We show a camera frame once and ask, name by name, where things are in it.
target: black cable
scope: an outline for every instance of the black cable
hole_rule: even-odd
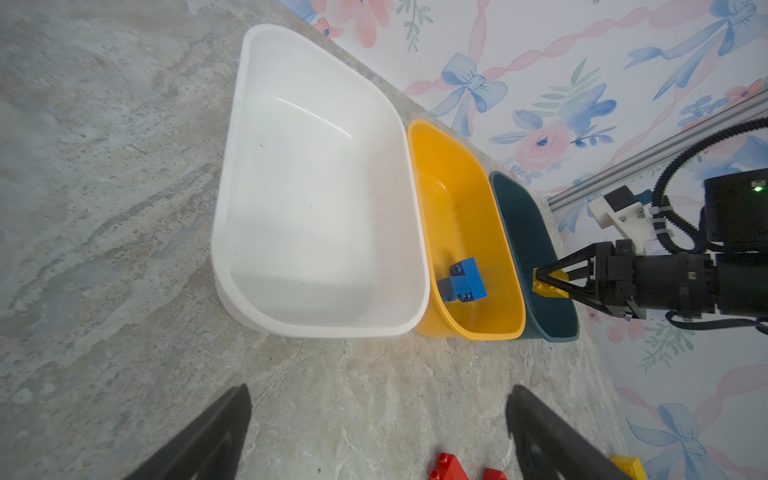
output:
[[[672,320],[677,312],[670,310],[667,312],[667,321],[683,330],[719,330],[736,328],[738,326],[754,326],[758,332],[768,335],[768,317],[758,317],[755,320],[752,319],[722,319],[722,320],[709,320],[706,322],[678,322]]]
[[[659,176],[659,180],[656,182],[656,187],[654,187],[654,195],[652,196],[650,204],[653,207],[659,208],[670,206],[669,198],[666,195],[667,186],[669,185],[670,180],[672,180],[672,176],[675,175],[676,172],[685,164],[685,162],[689,161],[689,159],[695,157],[697,154],[705,151],[707,148],[715,145],[716,143],[726,140],[727,138],[735,137],[736,135],[741,135],[748,131],[759,130],[760,128],[766,127],[768,127],[768,117],[756,118],[754,120],[745,121],[741,124],[736,124],[725,128],[691,145],[685,149],[683,153],[678,155],[677,158],[675,158],[669,165],[667,165],[667,168],[665,168],[664,172]],[[664,247],[664,249],[669,253],[704,253],[707,250],[726,253],[748,251],[736,249],[733,247],[724,247],[707,241],[707,235],[703,230],[698,230],[687,220],[676,214],[674,210],[669,209],[659,211],[653,215],[653,218],[654,220],[658,220],[652,220],[654,228],[661,227],[663,229],[664,225],[666,224],[666,219],[669,220],[670,223],[672,223],[675,227],[681,229],[691,238],[691,240],[694,241],[694,248],[687,250],[675,244],[675,242],[672,241],[672,237],[670,237],[668,233],[657,233],[656,238],[659,240],[659,243],[661,243],[661,246]]]

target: gray stone surface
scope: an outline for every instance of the gray stone surface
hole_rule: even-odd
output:
[[[502,411],[515,383],[604,452],[626,451],[585,329],[564,345],[284,339],[227,315],[209,234],[251,25],[297,30],[404,122],[428,117],[284,7],[0,8],[1,477],[120,478],[242,382],[253,418],[241,478],[425,478],[442,450],[471,478],[483,465],[519,478]]]

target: robotic arm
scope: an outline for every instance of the robotic arm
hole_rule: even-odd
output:
[[[705,180],[699,228],[677,215],[665,194],[687,160],[718,141],[763,127],[768,127],[768,118],[734,125],[684,151],[659,177],[650,217],[628,187],[591,202],[588,207],[598,225],[616,227],[625,240],[593,243],[536,269],[534,291],[569,296],[612,316],[644,319],[646,309],[669,310],[667,320],[679,328],[754,326],[768,335],[768,168]],[[688,235],[694,247],[676,245],[666,220]],[[644,243],[655,237],[670,255],[645,255]],[[708,250],[717,252],[714,260]],[[565,271],[580,263],[586,264]],[[583,279],[583,286],[572,283]],[[716,308],[757,318],[691,321]],[[673,320],[675,316],[688,321]]]

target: wall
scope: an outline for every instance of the wall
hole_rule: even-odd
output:
[[[620,184],[636,194],[653,190],[671,160]],[[667,192],[676,212],[697,223],[704,179],[766,167],[768,131],[755,131],[695,157],[673,177]],[[621,238],[613,227],[600,230],[586,207],[620,184],[555,212],[569,253]],[[675,242],[690,248],[690,240],[674,230]],[[656,240],[645,247],[649,254],[666,253]],[[650,480],[768,478],[768,337],[752,328],[681,331],[662,321],[659,310],[649,310],[647,320],[629,322],[588,311],[592,337],[636,436],[630,449],[644,461]],[[690,476],[684,474],[686,465]]]
[[[550,196],[768,74],[767,0],[280,1]]]

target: blue ribbon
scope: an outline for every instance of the blue ribbon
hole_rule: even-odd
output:
[[[464,91],[469,90],[471,95],[462,101],[458,106],[456,118],[453,119],[451,128],[460,134],[468,137],[469,133],[469,98],[475,101],[480,113],[485,113],[491,107],[496,105],[507,94],[507,85],[500,81],[485,81],[485,77],[477,74],[477,65],[468,56],[457,53],[442,69],[442,80],[449,84],[457,86],[451,94],[442,101],[440,105],[433,108],[429,113],[436,117],[441,117],[453,110],[462,99]]]
[[[694,73],[696,67],[717,43],[718,39],[716,37],[713,38],[713,36],[723,25],[727,25],[727,28],[723,42],[720,44],[720,50],[717,52],[720,57],[731,53],[739,47],[743,47],[755,38],[760,37],[765,31],[768,31],[768,15],[756,15],[755,12],[757,12],[757,7],[750,0],[714,0],[712,5],[710,5],[710,14],[723,20],[714,22],[704,30],[669,50],[662,51],[660,48],[646,47],[631,51],[629,55],[633,60],[624,68],[635,66],[656,57],[662,57],[666,60],[677,58],[704,44],[702,48],[691,55],[672,74],[654,97],[654,100],[656,100],[665,91],[669,90],[672,85],[676,84],[680,88],[688,85],[690,76]]]
[[[658,412],[671,432],[646,429],[630,423],[629,428],[634,436],[648,445],[665,447],[680,443],[683,448],[660,453],[645,462],[643,467],[649,480],[667,480],[670,470],[681,458],[685,460],[686,480],[728,480],[723,470],[708,459],[707,450],[697,440],[699,425],[685,405],[665,403],[659,405]]]

